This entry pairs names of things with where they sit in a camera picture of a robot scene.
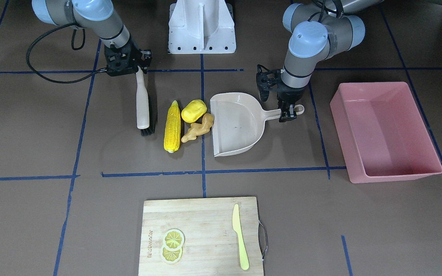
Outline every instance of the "knife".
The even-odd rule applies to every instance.
[[[245,249],[245,243],[243,242],[242,223],[240,221],[240,206],[235,204],[233,207],[233,230],[238,235],[238,251],[240,253],[240,267],[243,270],[247,270],[250,267],[249,257],[247,256],[247,250]]]

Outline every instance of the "ginger root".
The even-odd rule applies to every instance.
[[[191,128],[189,128],[187,133],[182,137],[182,143],[195,140],[197,139],[197,136],[208,133],[213,124],[214,116],[209,113],[204,114],[202,117],[202,124],[192,123]]]

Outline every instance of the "pink plastic box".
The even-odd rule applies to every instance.
[[[407,83],[340,84],[330,107],[352,183],[442,173]]]

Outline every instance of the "cutting board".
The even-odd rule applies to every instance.
[[[242,270],[233,207],[240,206],[242,234],[250,267]],[[144,201],[139,276],[263,276],[256,197]],[[161,258],[163,235],[179,229],[183,254],[174,264]]]

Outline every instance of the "white dustpan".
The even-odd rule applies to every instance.
[[[301,115],[303,105],[295,106]],[[231,92],[217,94],[211,98],[211,113],[214,115],[214,156],[229,156],[251,149],[260,140],[265,121],[278,119],[281,110],[266,111],[253,96]]]

